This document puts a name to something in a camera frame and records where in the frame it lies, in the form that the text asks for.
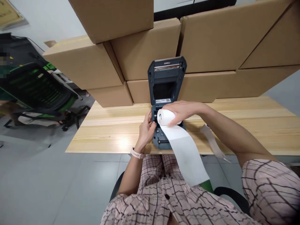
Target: hand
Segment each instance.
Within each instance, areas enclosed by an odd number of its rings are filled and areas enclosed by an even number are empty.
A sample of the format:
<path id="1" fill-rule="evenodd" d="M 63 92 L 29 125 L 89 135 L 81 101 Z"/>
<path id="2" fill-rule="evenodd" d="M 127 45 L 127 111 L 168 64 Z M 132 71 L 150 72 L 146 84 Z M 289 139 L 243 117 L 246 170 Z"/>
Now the hand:
<path id="1" fill-rule="evenodd" d="M 163 109 L 168 109 L 175 113 L 175 118 L 168 124 L 169 127 L 172 127 L 175 126 L 178 122 L 199 113 L 201 111 L 201 108 L 206 106 L 206 104 L 201 102 L 178 101 L 166 104 Z"/>
<path id="2" fill-rule="evenodd" d="M 140 125 L 140 134 L 134 150 L 137 153 L 143 152 L 145 146 L 152 140 L 156 128 L 156 123 L 151 123 L 151 110 L 146 114 L 144 121 Z"/>

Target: white paper roll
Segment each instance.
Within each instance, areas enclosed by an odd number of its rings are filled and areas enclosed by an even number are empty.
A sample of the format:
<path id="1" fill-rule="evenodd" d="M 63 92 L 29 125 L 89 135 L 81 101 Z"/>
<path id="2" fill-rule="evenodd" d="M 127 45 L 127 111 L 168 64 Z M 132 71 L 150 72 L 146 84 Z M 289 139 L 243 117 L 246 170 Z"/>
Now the white paper roll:
<path id="1" fill-rule="evenodd" d="M 177 125 L 168 127 L 169 122 L 174 118 L 175 114 L 167 109 L 160 109 L 157 112 L 158 124 L 171 144 L 180 172 L 185 182 L 192 187 L 209 180 L 209 176 L 197 146 L 188 132 Z"/>

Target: printer lid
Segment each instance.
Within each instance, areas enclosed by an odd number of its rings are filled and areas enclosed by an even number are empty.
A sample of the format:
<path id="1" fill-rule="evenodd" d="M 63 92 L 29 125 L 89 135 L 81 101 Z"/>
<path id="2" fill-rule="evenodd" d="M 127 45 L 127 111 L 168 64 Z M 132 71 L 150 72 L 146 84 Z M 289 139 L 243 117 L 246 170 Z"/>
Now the printer lid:
<path id="1" fill-rule="evenodd" d="M 148 69 L 151 105 L 177 101 L 186 69 L 183 56 L 151 63 Z"/>

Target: light wood tabletop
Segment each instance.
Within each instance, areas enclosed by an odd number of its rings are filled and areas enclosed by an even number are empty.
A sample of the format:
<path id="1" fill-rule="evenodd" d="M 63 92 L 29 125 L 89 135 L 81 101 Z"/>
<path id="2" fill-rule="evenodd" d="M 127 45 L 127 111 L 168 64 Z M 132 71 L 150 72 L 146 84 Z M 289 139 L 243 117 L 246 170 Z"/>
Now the light wood tabletop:
<path id="1" fill-rule="evenodd" d="M 216 99 L 210 107 L 233 119 L 251 132 L 273 155 L 300 155 L 300 118 L 267 96 Z M 96 101 L 84 119 L 67 153 L 130 153 L 139 134 L 139 125 L 150 104 L 102 108 Z M 204 121 L 197 115 L 184 121 L 201 154 L 213 154 L 199 131 Z M 225 154 L 232 152 L 219 139 Z M 147 154 L 173 154 L 158 150 L 152 142 Z"/>

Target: watch band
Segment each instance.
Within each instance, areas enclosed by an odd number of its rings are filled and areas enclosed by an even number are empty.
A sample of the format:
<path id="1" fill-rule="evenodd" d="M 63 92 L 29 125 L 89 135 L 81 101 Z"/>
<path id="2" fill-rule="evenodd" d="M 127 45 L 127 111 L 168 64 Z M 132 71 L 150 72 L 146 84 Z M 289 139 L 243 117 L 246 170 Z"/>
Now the watch band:
<path id="1" fill-rule="evenodd" d="M 134 157 L 138 158 L 138 159 L 143 159 L 145 158 L 145 154 L 144 153 L 137 153 L 134 148 L 131 149 L 130 154 L 132 154 Z"/>

